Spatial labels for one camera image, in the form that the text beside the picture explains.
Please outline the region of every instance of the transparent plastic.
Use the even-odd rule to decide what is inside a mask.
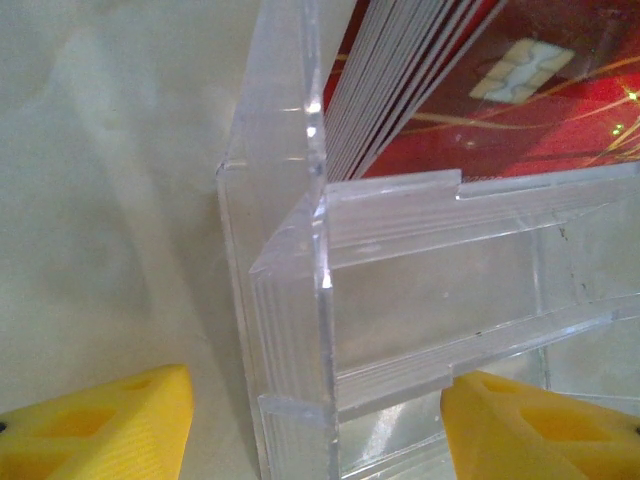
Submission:
[[[263,1],[218,173],[263,479],[455,478],[477,368],[637,412],[640,164],[327,185],[318,37]]]

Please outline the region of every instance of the stack of cards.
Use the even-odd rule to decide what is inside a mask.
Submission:
[[[636,1],[359,1],[325,91],[330,181],[637,160],[639,19]]]

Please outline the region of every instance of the clear acrylic holder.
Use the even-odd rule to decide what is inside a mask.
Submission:
[[[218,181],[263,479],[455,478],[477,368],[638,413],[640,164],[327,185],[317,2],[262,3]]]

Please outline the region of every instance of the yellow plastic piece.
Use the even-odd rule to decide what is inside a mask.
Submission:
[[[0,415],[0,480],[174,480],[193,416],[168,365]]]
[[[640,418],[484,372],[442,392],[458,480],[638,480]]]

